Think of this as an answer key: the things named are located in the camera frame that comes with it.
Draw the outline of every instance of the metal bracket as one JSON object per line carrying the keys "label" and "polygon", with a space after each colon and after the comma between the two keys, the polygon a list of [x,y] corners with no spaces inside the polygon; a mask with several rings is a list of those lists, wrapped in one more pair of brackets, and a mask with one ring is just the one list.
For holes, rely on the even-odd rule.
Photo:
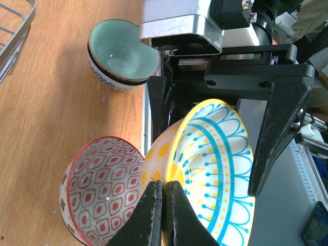
{"label": "metal bracket", "polygon": [[[170,57],[165,77],[149,79],[150,102],[155,104],[152,98],[158,100],[166,96],[158,94],[159,88],[172,86],[173,92],[184,101],[184,112],[180,110],[182,118],[186,114],[186,104],[187,107],[190,104],[190,110],[191,102],[208,98],[219,98],[230,104],[240,98],[267,100],[249,183],[249,195],[257,197],[273,163],[302,126],[308,107],[314,68],[295,64],[296,53],[293,45],[228,48],[221,55],[211,57],[206,71],[182,71],[179,57]],[[222,56],[236,54],[254,54],[255,58],[222,59]],[[162,114],[169,114],[168,107],[164,109],[163,106],[163,100],[159,100],[152,106],[152,112],[161,108]],[[179,109],[175,97],[170,106]],[[163,126],[153,132],[155,140],[168,122],[156,115],[152,115],[152,120],[153,126]]]}

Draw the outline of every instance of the wooden surface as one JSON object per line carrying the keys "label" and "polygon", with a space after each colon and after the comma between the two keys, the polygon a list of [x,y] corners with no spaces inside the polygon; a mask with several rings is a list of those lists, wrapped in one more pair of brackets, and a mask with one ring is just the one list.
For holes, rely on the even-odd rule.
{"label": "wooden surface", "polygon": [[[1,246],[80,245],[59,210],[67,165],[85,144],[104,135],[122,137],[140,149],[142,88],[111,90],[102,104],[86,45],[89,31],[103,19],[139,25],[142,2],[37,1],[18,66],[0,85]],[[30,9],[24,0],[0,3],[25,13]],[[12,30],[19,26],[19,19],[0,11],[0,26],[4,21]],[[0,38],[6,38],[3,32]]]}

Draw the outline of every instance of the wire rack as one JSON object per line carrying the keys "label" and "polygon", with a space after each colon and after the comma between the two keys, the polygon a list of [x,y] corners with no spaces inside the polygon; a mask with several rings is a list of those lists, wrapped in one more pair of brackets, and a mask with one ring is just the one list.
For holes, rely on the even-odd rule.
{"label": "wire rack", "polygon": [[0,31],[11,35],[9,42],[3,43],[0,39],[0,84],[7,74],[12,74],[22,53],[24,44],[29,34],[31,23],[35,17],[36,0],[26,0],[32,7],[29,14],[23,15],[13,8],[0,4],[0,10],[9,11],[22,19],[20,27],[16,31],[9,30],[0,23]]}

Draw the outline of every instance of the yellow rim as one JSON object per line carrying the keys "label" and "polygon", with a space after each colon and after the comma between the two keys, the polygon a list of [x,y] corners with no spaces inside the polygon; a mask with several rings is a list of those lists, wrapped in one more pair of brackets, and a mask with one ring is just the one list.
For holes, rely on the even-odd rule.
{"label": "yellow rim", "polygon": [[[241,122],[241,125],[243,126],[243,128],[245,129],[245,134],[246,134],[246,137],[248,139],[248,141],[250,141],[249,139],[249,136],[248,136],[248,133],[247,133],[247,130],[246,130],[246,127],[244,125],[244,123],[242,122],[239,114],[236,112],[236,110],[234,110],[229,104],[227,104],[225,101],[222,101],[222,100],[219,100],[219,99],[208,99],[208,100],[205,100],[205,101],[202,101],[201,103],[197,104],[186,116],[185,118],[183,119],[183,121],[181,122],[180,124],[180,127],[178,128],[176,134],[175,134],[175,138],[173,140],[173,145],[172,145],[172,148],[171,148],[171,152],[169,154],[169,158],[168,158],[168,162],[167,162],[167,171],[166,171],[166,177],[165,177],[165,183],[168,183],[170,181],[173,181],[173,180],[170,180],[170,176],[171,176],[171,170],[172,170],[172,164],[173,164],[173,160],[174,160],[174,153],[176,151],[176,148],[178,147],[178,144],[179,144],[179,141],[180,141],[180,138],[182,136],[182,133],[186,127],[186,125],[189,123],[189,121],[191,120],[191,118],[194,116],[194,114],[201,108],[201,107],[204,107],[205,105],[208,105],[208,104],[222,104],[224,106],[226,106],[227,108],[229,108],[230,110],[232,110],[233,112],[235,112],[237,118],[240,120]],[[250,145],[250,149],[251,149],[251,160],[253,162],[253,150],[252,150],[252,146]]]}

